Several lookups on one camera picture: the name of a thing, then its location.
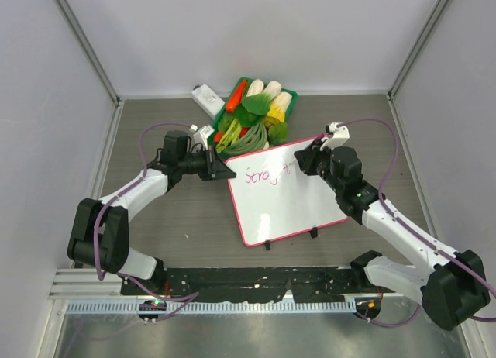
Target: green basket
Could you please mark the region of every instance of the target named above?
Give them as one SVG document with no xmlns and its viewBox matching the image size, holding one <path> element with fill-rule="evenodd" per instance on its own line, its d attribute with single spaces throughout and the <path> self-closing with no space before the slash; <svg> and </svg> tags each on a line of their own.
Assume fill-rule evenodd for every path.
<svg viewBox="0 0 496 358">
<path fill-rule="evenodd" d="M 251 79 L 249 77 L 241 77 L 238 82 L 236 83 L 236 85 L 234 86 L 234 89 L 232 90 L 231 92 L 231 95 L 229 95 L 229 98 L 231 98 L 233 96 L 233 92 L 236 90 L 236 88 L 238 88 L 239 86 L 239 83 L 241 83 L 243 81 L 243 79 L 246 79 L 247 81 L 252 81 L 254 79 Z M 291 95 L 291 103 L 289 104 L 288 106 L 288 110 L 286 110 L 286 121 L 289 119 L 289 115 L 291 114 L 291 112 L 293 111 L 293 107 L 295 106 L 295 102 L 296 102 L 296 99 L 298 98 L 298 93 L 296 93 L 295 91 L 290 91 L 289 89 L 286 89 L 286 88 L 282 88 L 281 89 L 281 92 L 287 92 Z M 226 105 L 224 105 L 221 109 L 221 111 L 217 114 L 217 116 L 215 117 L 215 120 L 212 124 L 212 127 L 214 128 L 214 133 L 212 135 L 210 135 L 210 137 L 208 138 L 208 144 L 209 145 L 212 145 L 213 144 L 213 141 L 214 141 L 214 136 L 215 134 L 217 133 L 217 131 L 219 130 L 217 127 L 219 125 L 219 122 L 220 122 L 220 119 L 222 118 L 222 116 L 224 115 L 224 112 L 226 111 Z M 224 156 L 222 154 L 220 154 L 220 157 L 222 158 L 227 158 L 227 156 Z"/>
</svg>

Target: red pepper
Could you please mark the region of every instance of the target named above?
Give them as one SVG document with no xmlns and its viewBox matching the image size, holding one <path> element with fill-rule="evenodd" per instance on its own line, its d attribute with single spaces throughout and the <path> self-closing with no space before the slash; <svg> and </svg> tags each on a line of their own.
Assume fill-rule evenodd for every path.
<svg viewBox="0 0 496 358">
<path fill-rule="evenodd" d="M 248 128 L 243 127 L 243 128 L 241 129 L 241 133 L 239 134 L 239 137 L 241 138 L 241 137 L 245 136 L 245 135 L 246 135 L 246 133 L 248 132 L 248 129 L 250 129 L 250 127 L 248 127 Z"/>
<path fill-rule="evenodd" d="M 232 93 L 231 98 L 227 101 L 226 111 L 234 112 L 234 109 L 237 105 L 241 103 L 241 98 L 243 96 L 243 91 L 246 87 L 246 79 L 243 79 L 241 83 L 239 83 L 238 88 Z"/>
<path fill-rule="evenodd" d="M 219 143 L 222 136 L 224 136 L 224 133 L 218 131 L 214 136 L 214 143 Z"/>
</svg>

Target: gray floor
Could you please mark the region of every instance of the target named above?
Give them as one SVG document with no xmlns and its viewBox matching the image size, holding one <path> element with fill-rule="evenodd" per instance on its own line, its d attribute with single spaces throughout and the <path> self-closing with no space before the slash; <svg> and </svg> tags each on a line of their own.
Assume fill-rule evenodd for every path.
<svg viewBox="0 0 496 358">
<path fill-rule="evenodd" d="M 290 140 L 321 133 L 332 121 L 365 117 L 393 119 L 384 95 L 302 96 L 288 121 Z M 191 99 L 139 100 L 125 103 L 104 186 L 104 194 L 122 187 L 141 171 L 138 135 L 158 122 L 194 122 L 211 119 Z M 152 131 L 144 140 L 149 160 L 162 146 L 165 129 Z M 394 150 L 391 134 L 381 125 L 350 126 L 348 146 L 363 161 L 363 174 L 378 184 Z M 386 185 L 385 193 L 412 221 L 426 229 L 412 176 L 403 152 Z M 131 245 L 164 260 L 170 267 L 253 267 L 346 265 L 368 250 L 378 250 L 392 260 L 403 257 L 378 235 L 353 220 L 322 229 L 319 238 L 309 235 L 283 239 L 271 251 L 246 247 L 241 241 L 226 181 L 203 182 L 185 176 L 171 192 L 148 205 L 131 222 Z"/>
<path fill-rule="evenodd" d="M 385 298 L 383 303 L 383 322 L 403 321 L 415 308 L 405 298 Z M 137 321 L 135 315 L 67 315 L 55 357 L 470 356 L 459 328 L 443 331 L 423 312 L 398 329 L 369 325 L 351 314 L 179 315 L 156 325 L 136 324 L 114 336 Z M 77 329 L 82 333 L 74 336 Z"/>
</svg>

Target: white board with red border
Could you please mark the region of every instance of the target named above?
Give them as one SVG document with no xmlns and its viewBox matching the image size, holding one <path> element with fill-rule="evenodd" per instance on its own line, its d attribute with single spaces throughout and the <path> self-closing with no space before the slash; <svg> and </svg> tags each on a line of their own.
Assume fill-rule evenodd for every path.
<svg viewBox="0 0 496 358">
<path fill-rule="evenodd" d="M 259 246 L 346 220 L 334 191 L 319 176 L 305 176 L 293 157 L 312 140 L 226 161 L 237 173 L 228 183 L 245 245 Z"/>
</svg>

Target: wooden tabletop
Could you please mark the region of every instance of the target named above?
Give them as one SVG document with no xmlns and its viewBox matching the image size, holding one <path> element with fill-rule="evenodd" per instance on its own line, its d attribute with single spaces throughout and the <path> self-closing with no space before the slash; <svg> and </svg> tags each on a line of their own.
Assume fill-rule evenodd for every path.
<svg viewBox="0 0 496 358">
<path fill-rule="evenodd" d="M 289 141 L 316 136 L 333 121 L 366 117 L 381 118 L 394 125 L 385 95 L 301 96 L 288 120 Z M 212 120 L 192 99 L 126 101 L 103 195 L 119 189 L 141 171 L 138 136 L 159 122 L 193 122 L 202 126 Z M 143 148 L 148 160 L 162 146 L 166 130 L 167 127 L 159 128 L 145 136 Z M 370 122 L 351 125 L 346 145 L 356 149 L 363 162 L 364 177 L 378 186 L 394 151 L 388 130 Z M 385 194 L 400 211 L 426 229 L 402 149 Z M 142 210 L 129 230 L 133 248 L 162 259 L 169 267 L 349 265 L 368 250 L 405 262 L 389 243 L 352 219 L 320 229 L 315 239 L 309 234 L 282 239 L 273 243 L 270 251 L 264 246 L 244 246 L 227 182 L 201 181 L 198 176 L 184 176 L 174 189 Z"/>
</svg>

